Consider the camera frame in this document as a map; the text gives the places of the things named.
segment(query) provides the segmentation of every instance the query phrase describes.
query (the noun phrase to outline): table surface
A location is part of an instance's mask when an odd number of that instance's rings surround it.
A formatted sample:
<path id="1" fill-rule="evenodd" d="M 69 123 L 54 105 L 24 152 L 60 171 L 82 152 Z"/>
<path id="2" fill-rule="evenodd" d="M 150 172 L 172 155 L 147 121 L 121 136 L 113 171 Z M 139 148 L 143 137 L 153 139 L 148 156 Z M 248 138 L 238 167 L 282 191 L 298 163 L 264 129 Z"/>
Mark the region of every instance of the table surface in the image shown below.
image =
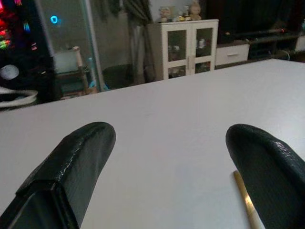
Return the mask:
<path id="1" fill-rule="evenodd" d="M 225 145 L 255 125 L 305 158 L 305 65 L 268 60 L 0 114 L 0 214 L 64 136 L 95 121 L 117 141 L 83 229 L 244 229 Z"/>

